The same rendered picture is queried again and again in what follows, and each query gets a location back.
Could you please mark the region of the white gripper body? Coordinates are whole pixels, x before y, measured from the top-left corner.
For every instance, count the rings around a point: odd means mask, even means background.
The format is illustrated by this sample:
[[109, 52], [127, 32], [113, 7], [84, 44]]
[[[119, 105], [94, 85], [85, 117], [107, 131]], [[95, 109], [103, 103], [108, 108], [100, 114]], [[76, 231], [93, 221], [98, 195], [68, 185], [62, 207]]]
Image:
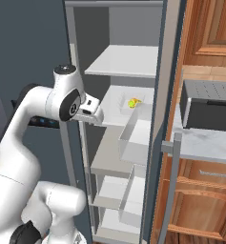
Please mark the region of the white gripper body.
[[104, 120], [104, 113], [100, 107], [98, 107], [95, 112], [79, 110], [74, 116], [74, 119], [89, 124], [101, 125]]

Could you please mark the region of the clear tupperware with shrimp corn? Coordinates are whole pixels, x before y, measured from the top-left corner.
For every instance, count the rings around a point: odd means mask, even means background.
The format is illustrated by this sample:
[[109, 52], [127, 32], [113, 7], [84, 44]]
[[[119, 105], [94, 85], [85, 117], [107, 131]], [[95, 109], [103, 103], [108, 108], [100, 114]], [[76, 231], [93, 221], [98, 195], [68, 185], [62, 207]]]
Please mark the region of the clear tupperware with shrimp corn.
[[143, 93], [123, 93], [119, 101], [119, 109], [121, 112], [130, 112], [144, 99], [145, 95]]

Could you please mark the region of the grey fridge door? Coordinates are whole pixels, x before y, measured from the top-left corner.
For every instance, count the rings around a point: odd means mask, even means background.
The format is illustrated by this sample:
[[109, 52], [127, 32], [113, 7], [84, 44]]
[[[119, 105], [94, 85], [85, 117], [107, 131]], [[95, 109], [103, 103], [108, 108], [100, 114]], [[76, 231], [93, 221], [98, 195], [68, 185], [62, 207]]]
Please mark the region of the grey fridge door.
[[139, 244], [150, 244], [162, 162], [161, 144], [167, 133], [186, 2], [163, 0]]

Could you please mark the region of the black microwave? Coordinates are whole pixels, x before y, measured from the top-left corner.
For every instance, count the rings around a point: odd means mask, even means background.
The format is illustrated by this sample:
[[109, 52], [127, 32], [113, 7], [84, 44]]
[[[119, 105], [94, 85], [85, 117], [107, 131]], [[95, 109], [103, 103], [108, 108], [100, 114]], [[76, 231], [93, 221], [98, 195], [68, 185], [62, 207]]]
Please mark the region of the black microwave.
[[187, 117], [191, 102], [218, 100], [226, 101], [226, 82], [184, 80], [180, 97], [181, 122], [184, 129], [187, 124]]

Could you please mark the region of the black microwave door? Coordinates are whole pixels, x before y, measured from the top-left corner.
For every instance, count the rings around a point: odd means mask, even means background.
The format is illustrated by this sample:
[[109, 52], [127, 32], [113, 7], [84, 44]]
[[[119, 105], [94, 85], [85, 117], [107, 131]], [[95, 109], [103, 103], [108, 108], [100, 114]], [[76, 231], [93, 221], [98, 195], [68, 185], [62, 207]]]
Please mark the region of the black microwave door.
[[210, 106], [207, 101], [191, 102], [185, 128], [226, 132], [226, 107]]

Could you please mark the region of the wooden cupboard door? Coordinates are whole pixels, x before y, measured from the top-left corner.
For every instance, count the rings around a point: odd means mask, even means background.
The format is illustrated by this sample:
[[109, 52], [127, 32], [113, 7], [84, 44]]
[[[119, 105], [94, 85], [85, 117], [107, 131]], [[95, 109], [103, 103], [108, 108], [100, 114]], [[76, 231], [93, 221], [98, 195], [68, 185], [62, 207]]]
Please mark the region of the wooden cupboard door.
[[226, 241], [226, 194], [176, 191], [168, 230]]
[[226, 0], [188, 0], [184, 64], [226, 67]]

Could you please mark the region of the white fridge shelf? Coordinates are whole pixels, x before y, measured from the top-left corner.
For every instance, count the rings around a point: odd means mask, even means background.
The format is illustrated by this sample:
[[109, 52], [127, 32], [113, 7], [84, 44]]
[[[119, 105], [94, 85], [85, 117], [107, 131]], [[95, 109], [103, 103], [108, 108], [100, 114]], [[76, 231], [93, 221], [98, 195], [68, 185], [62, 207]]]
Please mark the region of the white fridge shelf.
[[155, 78], [158, 47], [109, 45], [86, 74]]
[[104, 113], [102, 125], [124, 127], [134, 111], [128, 106], [132, 98], [151, 104], [154, 100], [154, 89], [111, 85], [101, 102]]

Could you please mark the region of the grey fridge shelf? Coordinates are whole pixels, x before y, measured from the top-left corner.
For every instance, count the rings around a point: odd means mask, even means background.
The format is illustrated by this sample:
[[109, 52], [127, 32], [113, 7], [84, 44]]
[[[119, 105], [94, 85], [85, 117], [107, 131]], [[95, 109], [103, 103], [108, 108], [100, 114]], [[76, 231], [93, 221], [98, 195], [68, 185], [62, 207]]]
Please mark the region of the grey fridge shelf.
[[122, 127], [106, 129], [91, 165], [94, 174], [128, 178], [133, 164], [147, 165], [148, 147], [128, 140], [120, 140]]

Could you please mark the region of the grey fridge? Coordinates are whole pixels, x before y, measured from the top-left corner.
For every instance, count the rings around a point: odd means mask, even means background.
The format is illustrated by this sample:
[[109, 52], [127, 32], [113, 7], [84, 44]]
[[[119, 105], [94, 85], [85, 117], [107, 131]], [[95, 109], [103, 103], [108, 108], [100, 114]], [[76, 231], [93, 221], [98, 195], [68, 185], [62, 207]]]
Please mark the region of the grey fridge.
[[[157, 47], [162, 7], [144, 3], [78, 2], [66, 6], [72, 60], [78, 66], [85, 90], [101, 102], [111, 85], [153, 88], [155, 78], [86, 74], [85, 70], [109, 46]], [[153, 110], [138, 103], [134, 111]], [[139, 244], [140, 230], [119, 220], [119, 209], [93, 205], [96, 177], [91, 165], [106, 129], [101, 125], [77, 122], [69, 128], [72, 161], [79, 186], [87, 192], [86, 226], [90, 241], [103, 244]]]

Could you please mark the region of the wooden drawer front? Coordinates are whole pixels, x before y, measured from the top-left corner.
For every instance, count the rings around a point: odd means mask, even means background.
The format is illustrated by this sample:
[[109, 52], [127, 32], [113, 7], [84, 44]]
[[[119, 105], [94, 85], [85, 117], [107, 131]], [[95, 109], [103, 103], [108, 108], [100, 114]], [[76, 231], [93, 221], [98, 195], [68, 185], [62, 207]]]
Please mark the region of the wooden drawer front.
[[199, 170], [211, 173], [226, 173], [226, 164], [200, 160], [179, 161], [176, 189], [198, 190], [226, 194], [226, 178], [201, 175]]

